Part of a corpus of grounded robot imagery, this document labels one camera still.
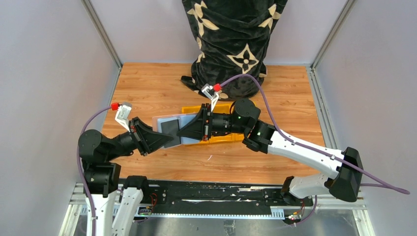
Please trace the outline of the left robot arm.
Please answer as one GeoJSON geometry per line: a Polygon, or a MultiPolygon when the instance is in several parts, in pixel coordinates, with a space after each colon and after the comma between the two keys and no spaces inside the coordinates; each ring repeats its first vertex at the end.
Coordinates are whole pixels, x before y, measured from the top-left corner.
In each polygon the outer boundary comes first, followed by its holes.
{"type": "Polygon", "coordinates": [[[173,136],[153,131],[139,118],[129,121],[128,131],[114,138],[95,129],[81,133],[78,156],[88,207],[88,235],[127,236],[139,204],[148,199],[156,201],[146,176],[128,176],[122,187],[120,206],[114,213],[121,166],[112,160],[131,156],[135,150],[146,156],[173,140],[173,136]]]}

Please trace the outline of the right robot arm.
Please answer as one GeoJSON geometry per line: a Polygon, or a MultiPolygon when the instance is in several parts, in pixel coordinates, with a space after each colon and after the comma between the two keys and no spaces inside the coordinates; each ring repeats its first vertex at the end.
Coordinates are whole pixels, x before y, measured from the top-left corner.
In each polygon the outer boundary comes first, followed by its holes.
{"type": "Polygon", "coordinates": [[[345,202],[357,200],[363,168],[358,150],[331,149],[292,137],[259,120],[259,115],[260,109],[246,98],[236,101],[230,114],[214,113],[210,104],[202,104],[196,116],[177,135],[208,141],[212,136],[242,134],[243,144],[252,151],[284,156],[319,171],[307,177],[287,177],[282,196],[303,199],[331,194],[345,202]]]}

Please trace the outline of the dark grey card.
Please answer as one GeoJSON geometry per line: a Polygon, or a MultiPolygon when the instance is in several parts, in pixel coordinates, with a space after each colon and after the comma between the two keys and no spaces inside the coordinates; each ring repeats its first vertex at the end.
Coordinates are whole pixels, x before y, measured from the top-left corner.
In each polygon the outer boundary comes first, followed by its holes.
{"type": "Polygon", "coordinates": [[[180,137],[177,135],[179,131],[179,120],[169,120],[161,123],[161,131],[164,134],[170,135],[173,137],[173,140],[169,141],[164,148],[172,148],[179,146],[181,144],[180,137]]]}

